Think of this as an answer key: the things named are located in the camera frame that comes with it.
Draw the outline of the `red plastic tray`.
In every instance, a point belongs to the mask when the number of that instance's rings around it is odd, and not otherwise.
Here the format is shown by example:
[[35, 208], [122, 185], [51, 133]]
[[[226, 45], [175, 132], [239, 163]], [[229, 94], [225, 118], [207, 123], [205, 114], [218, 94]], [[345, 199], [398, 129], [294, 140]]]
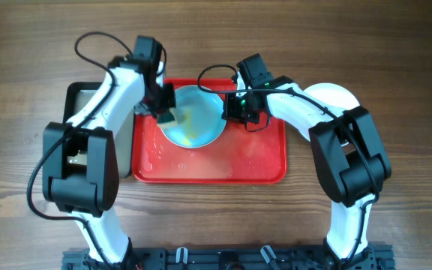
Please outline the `red plastic tray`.
[[[195, 85], [218, 95], [235, 89], [230, 79], [171, 78], [175, 90]], [[227, 121], [223, 133], [200, 148], [171, 143], [151, 116], [134, 119], [131, 170], [151, 184], [256, 184], [279, 182], [287, 172], [284, 121], [273, 118], [264, 130], [246, 131], [243, 124]]]

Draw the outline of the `black water tray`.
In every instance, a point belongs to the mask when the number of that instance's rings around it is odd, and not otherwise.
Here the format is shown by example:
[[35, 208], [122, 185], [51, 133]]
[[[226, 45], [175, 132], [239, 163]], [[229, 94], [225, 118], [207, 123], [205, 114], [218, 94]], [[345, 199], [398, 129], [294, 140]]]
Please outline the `black water tray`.
[[[67, 88], [63, 122], [78, 113], [92, 98], [101, 82], [73, 82]], [[115, 153], [121, 178], [131, 173], [134, 114], [129, 112], [115, 137]]]

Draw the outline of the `white plate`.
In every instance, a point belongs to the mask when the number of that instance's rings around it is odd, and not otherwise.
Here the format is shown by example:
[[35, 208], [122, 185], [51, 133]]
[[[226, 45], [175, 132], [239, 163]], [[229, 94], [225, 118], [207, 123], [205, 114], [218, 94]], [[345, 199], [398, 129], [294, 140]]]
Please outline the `white plate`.
[[[316, 101], [323, 107], [326, 107], [336, 116], [342, 116], [343, 111], [351, 110], [360, 105], [357, 98], [350, 91], [333, 83], [317, 83], [306, 88], [304, 93], [311, 100]], [[297, 101], [302, 102], [302, 105], [298, 105], [298, 108], [302, 109], [302, 112], [298, 113], [298, 116], [301, 117], [302, 120], [301, 124], [297, 124], [297, 130], [307, 141], [309, 141], [310, 128], [320, 122], [330, 122], [333, 118], [306, 100], [297, 98]]]

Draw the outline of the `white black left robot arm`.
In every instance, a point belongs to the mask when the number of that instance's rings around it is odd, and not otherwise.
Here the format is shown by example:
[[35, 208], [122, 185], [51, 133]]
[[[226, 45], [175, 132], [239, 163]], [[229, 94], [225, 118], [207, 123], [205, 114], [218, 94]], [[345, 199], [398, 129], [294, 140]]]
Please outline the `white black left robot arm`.
[[94, 269], [132, 269], [136, 262], [113, 208], [120, 180], [115, 138], [138, 105], [155, 116], [175, 107], [164, 67], [158, 56], [114, 58], [88, 103], [43, 131], [43, 197], [55, 203], [61, 220], [78, 223]]

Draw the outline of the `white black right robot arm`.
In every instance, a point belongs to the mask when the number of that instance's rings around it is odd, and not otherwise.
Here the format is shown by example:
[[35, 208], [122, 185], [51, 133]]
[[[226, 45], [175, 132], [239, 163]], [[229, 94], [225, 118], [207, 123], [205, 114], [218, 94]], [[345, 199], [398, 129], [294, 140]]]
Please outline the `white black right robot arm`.
[[319, 83], [301, 89], [286, 76], [232, 77], [236, 89], [224, 114], [252, 122], [257, 113], [292, 125], [310, 142], [316, 176], [331, 200], [331, 224], [323, 242], [327, 269], [350, 269], [369, 260], [366, 238], [373, 204], [391, 164], [371, 114], [345, 88]]

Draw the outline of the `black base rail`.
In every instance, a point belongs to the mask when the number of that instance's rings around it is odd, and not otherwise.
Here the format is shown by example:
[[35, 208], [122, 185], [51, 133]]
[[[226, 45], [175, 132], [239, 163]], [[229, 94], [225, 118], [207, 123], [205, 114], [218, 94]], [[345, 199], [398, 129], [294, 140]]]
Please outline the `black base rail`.
[[[116, 263], [114, 269], [339, 269], [335, 259], [322, 245], [302, 245], [291, 248], [199, 249], [180, 247], [134, 248], [127, 266]], [[395, 270], [396, 263], [391, 245], [369, 244], [367, 255], [347, 269]], [[69, 250], [63, 253], [61, 269], [110, 269], [89, 255], [89, 249]]]

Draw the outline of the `yellow green sponge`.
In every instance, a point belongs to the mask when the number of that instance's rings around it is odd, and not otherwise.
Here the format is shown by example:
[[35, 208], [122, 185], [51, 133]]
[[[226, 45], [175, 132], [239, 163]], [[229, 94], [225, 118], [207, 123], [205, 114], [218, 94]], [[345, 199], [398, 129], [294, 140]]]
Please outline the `yellow green sponge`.
[[157, 117], [157, 126], [161, 129], [178, 127], [186, 123], [190, 118], [188, 108], [170, 108], [168, 111]]

